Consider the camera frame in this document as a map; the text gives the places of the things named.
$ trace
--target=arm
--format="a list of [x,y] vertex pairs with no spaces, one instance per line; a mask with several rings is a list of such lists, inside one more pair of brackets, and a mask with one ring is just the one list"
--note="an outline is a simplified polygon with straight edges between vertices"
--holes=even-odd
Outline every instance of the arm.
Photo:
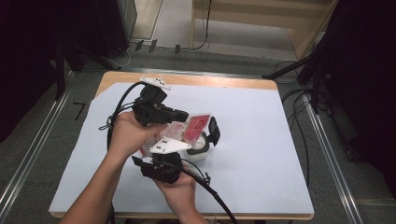
[[146,140],[166,125],[142,127],[133,112],[117,117],[108,152],[90,183],[64,215],[61,223],[105,223],[122,167]]

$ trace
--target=white table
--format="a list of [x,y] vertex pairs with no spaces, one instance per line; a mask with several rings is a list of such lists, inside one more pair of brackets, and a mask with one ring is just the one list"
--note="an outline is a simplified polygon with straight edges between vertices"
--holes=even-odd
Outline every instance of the white table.
[[[167,92],[165,105],[191,114],[210,112],[216,117],[221,131],[219,143],[196,165],[210,174],[211,187],[237,219],[313,217],[313,206],[275,82],[118,72],[104,75],[98,95],[91,103],[49,208],[53,216],[61,217],[90,181],[106,154],[106,131],[98,128],[106,123],[131,83],[142,76],[163,77],[168,84],[177,84]],[[132,102],[140,90],[133,90],[124,102]],[[132,160],[122,170],[113,203],[116,217],[175,217],[152,180],[143,177]],[[200,186],[197,186],[196,205],[205,217],[228,218]]]

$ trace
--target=forearm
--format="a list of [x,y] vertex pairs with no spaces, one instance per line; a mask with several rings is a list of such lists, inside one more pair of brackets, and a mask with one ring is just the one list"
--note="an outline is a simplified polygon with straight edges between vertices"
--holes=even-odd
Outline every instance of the forearm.
[[105,223],[125,160],[106,155],[61,223]]

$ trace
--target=hand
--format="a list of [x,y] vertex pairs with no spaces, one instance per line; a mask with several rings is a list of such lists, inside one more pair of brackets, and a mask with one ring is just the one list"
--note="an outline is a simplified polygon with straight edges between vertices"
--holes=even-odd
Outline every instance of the hand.
[[181,223],[207,223],[195,208],[195,180],[184,173],[173,183],[154,180]]
[[134,117],[134,111],[121,113],[117,116],[108,152],[126,160],[141,148],[149,137],[160,133],[166,127],[166,124],[150,124],[144,127]]

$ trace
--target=wooden table edge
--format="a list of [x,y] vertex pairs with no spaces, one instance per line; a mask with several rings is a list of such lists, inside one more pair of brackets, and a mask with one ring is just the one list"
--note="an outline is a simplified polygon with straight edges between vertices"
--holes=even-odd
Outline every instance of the wooden table edge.
[[216,77],[216,76],[197,76],[193,72],[191,75],[179,74],[155,74],[155,73],[137,73],[137,72],[106,72],[102,77],[97,97],[116,82],[136,82],[141,77],[160,77],[170,85],[194,85],[207,87],[223,87],[223,88],[249,88],[260,90],[277,90],[277,85],[273,80],[268,79],[252,79],[243,77]]

